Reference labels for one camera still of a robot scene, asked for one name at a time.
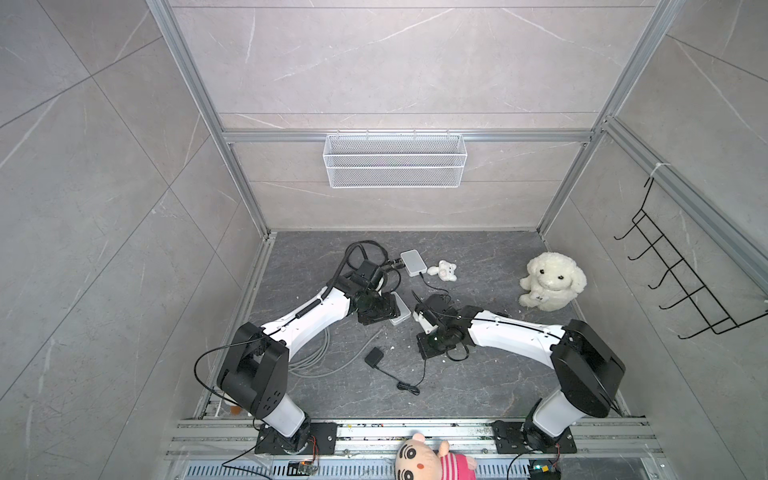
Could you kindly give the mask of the white network switch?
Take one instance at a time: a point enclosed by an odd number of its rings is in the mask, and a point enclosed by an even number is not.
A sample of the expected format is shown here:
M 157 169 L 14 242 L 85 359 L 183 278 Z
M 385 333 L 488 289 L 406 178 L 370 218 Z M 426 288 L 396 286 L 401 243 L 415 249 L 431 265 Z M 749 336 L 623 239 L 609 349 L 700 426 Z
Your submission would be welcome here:
M 393 297 L 396 302 L 397 315 L 390 319 L 390 323 L 393 326 L 397 326 L 408 320 L 411 317 L 412 312 L 397 292 L 393 293 Z
M 410 277 L 420 276 L 428 271 L 428 266 L 421 254 L 416 249 L 411 249 L 400 254 L 400 258 Z

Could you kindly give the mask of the black power adapter with plug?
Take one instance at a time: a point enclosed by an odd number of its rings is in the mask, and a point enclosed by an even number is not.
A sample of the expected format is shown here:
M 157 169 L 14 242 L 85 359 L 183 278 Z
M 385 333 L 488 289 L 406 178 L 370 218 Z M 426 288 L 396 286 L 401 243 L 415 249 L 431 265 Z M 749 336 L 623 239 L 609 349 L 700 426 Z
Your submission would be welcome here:
M 423 274 L 420 275 L 420 278 L 429 289 L 435 290 L 435 293 L 431 294 L 427 299 L 422 299 L 415 292 L 412 292 L 416 300 L 415 309 L 430 310 L 436 317 L 439 325 L 458 327 L 464 331 L 463 319 L 460 312 L 453 306 L 452 297 L 448 290 L 429 284 Z M 461 345 L 451 350 L 449 354 L 451 357 L 454 357 L 454 360 L 451 360 L 452 362 L 462 362 L 469 358 L 468 356 L 467 359 L 462 360 L 462 357 L 465 356 L 465 351 Z

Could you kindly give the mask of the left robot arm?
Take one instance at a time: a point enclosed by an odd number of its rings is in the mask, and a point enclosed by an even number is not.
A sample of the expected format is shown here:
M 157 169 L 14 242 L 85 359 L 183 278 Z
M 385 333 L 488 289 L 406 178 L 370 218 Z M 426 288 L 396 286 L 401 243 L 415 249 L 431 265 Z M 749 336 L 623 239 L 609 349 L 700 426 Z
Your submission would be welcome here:
M 230 344 L 213 348 L 225 357 L 215 385 L 205 389 L 270 427 L 284 449 L 300 451 L 309 439 L 311 421 L 287 394 L 293 355 L 351 315 L 364 326 L 399 316 L 395 292 L 384 289 L 394 268 L 378 242 L 350 244 L 330 280 L 310 300 L 272 322 L 247 322 Z

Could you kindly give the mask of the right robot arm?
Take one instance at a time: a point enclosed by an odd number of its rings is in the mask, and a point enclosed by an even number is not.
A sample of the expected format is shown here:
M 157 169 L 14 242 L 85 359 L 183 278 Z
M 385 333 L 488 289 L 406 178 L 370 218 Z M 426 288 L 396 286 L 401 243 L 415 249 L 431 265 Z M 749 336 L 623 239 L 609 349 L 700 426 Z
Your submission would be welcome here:
M 543 325 L 503 317 L 465 306 L 416 306 L 414 319 L 423 359 L 446 355 L 457 346 L 487 347 L 537 361 L 552 369 L 558 387 L 539 399 L 514 431 L 497 421 L 494 435 L 501 441 L 523 443 L 528 451 L 550 452 L 584 417 L 606 418 L 616 411 L 615 398 L 626 367 L 590 325 L 572 320 L 566 325 Z

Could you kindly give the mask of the small white plush toy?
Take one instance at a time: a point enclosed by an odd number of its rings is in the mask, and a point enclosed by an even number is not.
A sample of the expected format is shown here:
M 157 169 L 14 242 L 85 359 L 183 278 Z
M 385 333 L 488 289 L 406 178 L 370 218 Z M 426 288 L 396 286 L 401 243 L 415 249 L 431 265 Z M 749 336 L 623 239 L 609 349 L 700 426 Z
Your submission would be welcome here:
M 443 282 L 456 282 L 457 265 L 446 260 L 440 260 L 436 266 L 427 269 L 429 276 L 437 276 Z

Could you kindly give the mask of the large white plush dog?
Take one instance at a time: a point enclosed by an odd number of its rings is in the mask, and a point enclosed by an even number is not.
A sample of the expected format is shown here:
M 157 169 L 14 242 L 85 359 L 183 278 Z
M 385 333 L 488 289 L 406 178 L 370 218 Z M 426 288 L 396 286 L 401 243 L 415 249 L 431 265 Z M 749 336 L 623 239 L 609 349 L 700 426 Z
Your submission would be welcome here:
M 552 312 L 566 307 L 587 286 L 587 277 L 570 257 L 544 252 L 526 266 L 527 276 L 519 281 L 525 291 L 518 303 L 526 308 Z

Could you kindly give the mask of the pink striped cartoon doll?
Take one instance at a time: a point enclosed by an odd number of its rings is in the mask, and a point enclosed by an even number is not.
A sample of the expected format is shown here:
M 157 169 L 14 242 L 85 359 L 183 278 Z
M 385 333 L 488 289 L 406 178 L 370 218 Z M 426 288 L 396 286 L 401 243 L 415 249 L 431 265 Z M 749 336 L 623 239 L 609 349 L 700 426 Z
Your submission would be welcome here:
M 475 480 L 477 461 L 463 454 L 452 453 L 448 441 L 433 450 L 426 437 L 416 433 L 402 443 L 395 458 L 394 478 L 397 480 Z

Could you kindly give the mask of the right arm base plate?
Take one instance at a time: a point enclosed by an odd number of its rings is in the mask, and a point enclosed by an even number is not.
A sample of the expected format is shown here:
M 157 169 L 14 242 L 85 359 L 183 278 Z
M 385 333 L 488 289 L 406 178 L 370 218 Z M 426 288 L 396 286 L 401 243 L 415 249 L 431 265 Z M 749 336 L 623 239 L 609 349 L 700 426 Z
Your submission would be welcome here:
M 496 420 L 490 424 L 499 454 L 575 454 L 577 447 L 567 428 L 559 437 L 550 437 L 532 423 Z

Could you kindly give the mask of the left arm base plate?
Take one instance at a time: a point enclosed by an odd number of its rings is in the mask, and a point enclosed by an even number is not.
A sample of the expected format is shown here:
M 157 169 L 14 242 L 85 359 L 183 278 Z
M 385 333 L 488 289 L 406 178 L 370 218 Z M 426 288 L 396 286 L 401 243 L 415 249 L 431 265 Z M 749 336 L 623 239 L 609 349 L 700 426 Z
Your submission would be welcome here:
M 332 455 L 335 452 L 338 425 L 332 422 L 304 422 L 290 437 L 265 426 L 258 435 L 256 454 Z

